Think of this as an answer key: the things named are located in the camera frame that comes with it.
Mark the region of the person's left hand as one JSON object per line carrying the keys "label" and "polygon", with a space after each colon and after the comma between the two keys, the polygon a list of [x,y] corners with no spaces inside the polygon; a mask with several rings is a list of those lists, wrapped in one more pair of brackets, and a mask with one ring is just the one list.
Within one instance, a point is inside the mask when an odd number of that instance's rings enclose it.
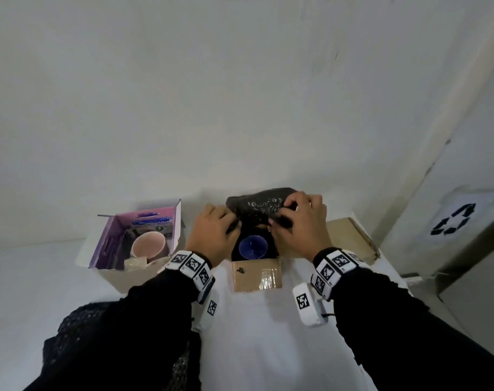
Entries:
{"label": "person's left hand", "polygon": [[206,258],[211,269],[231,258],[232,251],[241,234],[241,228],[230,234],[220,234],[204,225],[204,209],[196,217],[185,250],[194,251]]}

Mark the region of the person's right hand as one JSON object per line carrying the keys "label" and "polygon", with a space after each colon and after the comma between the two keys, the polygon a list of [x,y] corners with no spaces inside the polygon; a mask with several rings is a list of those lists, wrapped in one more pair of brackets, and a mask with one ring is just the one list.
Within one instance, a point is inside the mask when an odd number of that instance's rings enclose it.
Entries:
{"label": "person's right hand", "polygon": [[297,191],[287,198],[279,214],[293,221],[293,237],[280,238],[300,257],[313,262],[320,251],[334,246],[327,229],[327,206],[321,195]]}

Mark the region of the black sparkly cloth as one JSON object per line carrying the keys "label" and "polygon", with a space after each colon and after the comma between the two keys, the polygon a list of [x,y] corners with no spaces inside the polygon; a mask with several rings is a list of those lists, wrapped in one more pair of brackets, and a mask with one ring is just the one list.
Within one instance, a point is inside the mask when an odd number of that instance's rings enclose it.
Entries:
{"label": "black sparkly cloth", "polygon": [[279,211],[284,207],[287,198],[297,191],[292,188],[274,188],[263,190],[257,193],[228,197],[225,205],[233,212],[242,227],[258,227],[259,225],[269,226],[269,220],[285,229],[292,228],[292,221],[280,215]]}

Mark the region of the person's left forearm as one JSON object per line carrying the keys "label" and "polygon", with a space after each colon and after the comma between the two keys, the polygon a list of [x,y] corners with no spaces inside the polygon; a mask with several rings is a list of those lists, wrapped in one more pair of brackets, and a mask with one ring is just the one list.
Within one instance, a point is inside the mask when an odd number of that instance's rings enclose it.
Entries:
{"label": "person's left forearm", "polygon": [[107,309],[52,391],[160,391],[184,353],[191,303],[198,289],[175,270],[164,270]]}

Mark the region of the person's right forearm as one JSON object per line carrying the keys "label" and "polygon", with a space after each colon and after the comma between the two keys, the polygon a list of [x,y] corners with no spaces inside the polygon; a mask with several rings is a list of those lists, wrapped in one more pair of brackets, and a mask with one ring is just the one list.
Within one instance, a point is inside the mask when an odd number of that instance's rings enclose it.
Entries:
{"label": "person's right forearm", "polygon": [[494,356],[388,276],[355,269],[331,297],[337,328],[378,391],[494,391]]}

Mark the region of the blue cup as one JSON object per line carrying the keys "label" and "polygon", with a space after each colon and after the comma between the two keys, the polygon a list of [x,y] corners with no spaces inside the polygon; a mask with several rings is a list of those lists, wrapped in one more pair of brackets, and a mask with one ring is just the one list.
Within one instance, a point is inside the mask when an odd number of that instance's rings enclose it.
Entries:
{"label": "blue cup", "polygon": [[243,260],[258,260],[265,258],[268,248],[268,242],[263,236],[250,235],[241,240],[238,252]]}

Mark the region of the brown cardboard box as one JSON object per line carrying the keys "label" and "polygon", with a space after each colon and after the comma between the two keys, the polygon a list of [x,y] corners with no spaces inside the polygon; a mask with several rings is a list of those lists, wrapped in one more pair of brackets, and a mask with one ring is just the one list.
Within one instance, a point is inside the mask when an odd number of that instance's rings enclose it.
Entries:
{"label": "brown cardboard box", "polygon": [[[380,250],[351,217],[339,218],[327,222],[331,242],[335,247],[355,253],[369,265],[380,258]],[[238,252],[238,245],[250,235],[263,236],[269,245],[265,258],[243,260]],[[242,227],[240,237],[232,252],[232,279],[235,292],[253,292],[263,289],[282,287],[283,270],[300,258],[280,238],[274,237],[266,225]]]}

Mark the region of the left marker wristband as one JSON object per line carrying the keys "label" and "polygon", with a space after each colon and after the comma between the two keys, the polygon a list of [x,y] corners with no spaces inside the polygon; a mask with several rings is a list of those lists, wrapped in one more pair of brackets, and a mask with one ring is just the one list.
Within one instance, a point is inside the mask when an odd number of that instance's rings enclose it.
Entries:
{"label": "left marker wristband", "polygon": [[191,279],[199,295],[197,302],[203,305],[216,279],[211,273],[208,261],[194,251],[180,250],[165,264],[163,270],[175,270]]}

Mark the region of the marker wristband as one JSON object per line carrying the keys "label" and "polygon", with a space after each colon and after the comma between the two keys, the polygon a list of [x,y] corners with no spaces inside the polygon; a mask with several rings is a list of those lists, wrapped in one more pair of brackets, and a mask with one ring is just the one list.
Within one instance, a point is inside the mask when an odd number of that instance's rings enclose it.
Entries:
{"label": "marker wristband", "polygon": [[211,273],[208,261],[194,251],[180,250],[165,264],[163,270],[175,270],[191,279],[199,295],[197,302],[203,305],[216,279]]}
{"label": "marker wristband", "polygon": [[331,248],[317,254],[313,261],[315,271],[310,278],[311,287],[329,302],[335,285],[342,276],[357,268],[371,269],[370,265],[349,250]]}

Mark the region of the right marker wristband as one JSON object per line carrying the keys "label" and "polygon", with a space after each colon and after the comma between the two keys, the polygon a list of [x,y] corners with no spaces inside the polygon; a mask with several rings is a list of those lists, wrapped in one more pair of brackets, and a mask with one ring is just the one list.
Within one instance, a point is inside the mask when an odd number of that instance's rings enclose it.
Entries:
{"label": "right marker wristband", "polygon": [[371,269],[370,265],[349,250],[331,248],[317,254],[313,261],[315,271],[310,278],[311,287],[329,302],[335,285],[342,276],[357,268]]}

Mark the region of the pink cup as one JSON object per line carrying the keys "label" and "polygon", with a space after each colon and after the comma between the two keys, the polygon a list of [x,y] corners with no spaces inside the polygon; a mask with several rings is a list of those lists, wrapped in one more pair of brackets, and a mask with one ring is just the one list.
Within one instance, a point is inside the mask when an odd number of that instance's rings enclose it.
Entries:
{"label": "pink cup", "polygon": [[131,256],[146,258],[147,264],[168,256],[169,251],[167,239],[159,231],[148,231],[140,235],[131,246]]}

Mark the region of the purple cardboard box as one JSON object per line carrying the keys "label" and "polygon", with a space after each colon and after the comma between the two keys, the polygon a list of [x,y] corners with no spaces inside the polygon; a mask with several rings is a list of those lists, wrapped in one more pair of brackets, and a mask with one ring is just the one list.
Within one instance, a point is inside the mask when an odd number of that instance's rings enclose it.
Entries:
{"label": "purple cardboard box", "polygon": [[[76,265],[101,276],[120,294],[157,275],[178,249],[183,248],[182,200],[156,202],[152,208],[114,215],[97,215],[76,258]],[[124,271],[124,260],[132,257],[131,246],[148,231],[164,234],[169,255],[147,265],[145,270]]]}

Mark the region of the black lace garment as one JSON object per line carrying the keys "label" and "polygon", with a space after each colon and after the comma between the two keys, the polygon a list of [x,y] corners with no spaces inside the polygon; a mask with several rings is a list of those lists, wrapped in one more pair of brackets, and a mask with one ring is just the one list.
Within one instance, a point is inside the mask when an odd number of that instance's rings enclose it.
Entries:
{"label": "black lace garment", "polygon": [[190,314],[179,298],[82,306],[45,340],[41,373],[24,391],[202,391]]}

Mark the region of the white recycling bin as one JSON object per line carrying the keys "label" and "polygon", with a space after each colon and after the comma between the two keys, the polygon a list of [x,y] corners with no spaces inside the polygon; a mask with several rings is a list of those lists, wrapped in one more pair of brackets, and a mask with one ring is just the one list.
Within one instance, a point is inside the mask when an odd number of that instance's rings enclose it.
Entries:
{"label": "white recycling bin", "polygon": [[494,355],[494,72],[382,249]]}

